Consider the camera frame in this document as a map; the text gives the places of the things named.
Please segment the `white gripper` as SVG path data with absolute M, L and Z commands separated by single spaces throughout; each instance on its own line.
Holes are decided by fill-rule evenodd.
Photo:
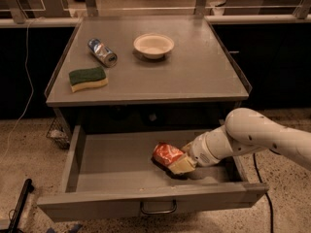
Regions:
M 181 150 L 183 152 L 189 152 L 191 157 L 184 154 L 168 166 L 168 169 L 174 175 L 192 172 L 195 170 L 196 164 L 201 167 L 208 167 L 214 166 L 220 162 L 220 160 L 210 152 L 207 146 L 206 134 L 197 136 L 192 142 L 183 146 Z

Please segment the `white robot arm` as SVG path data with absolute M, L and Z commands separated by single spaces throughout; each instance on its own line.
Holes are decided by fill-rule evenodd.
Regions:
M 311 170 L 311 133 L 278 124 L 246 108 L 231 111 L 221 127 L 197 136 L 184 154 L 168 166 L 175 175 L 218 164 L 230 156 L 273 150 Z

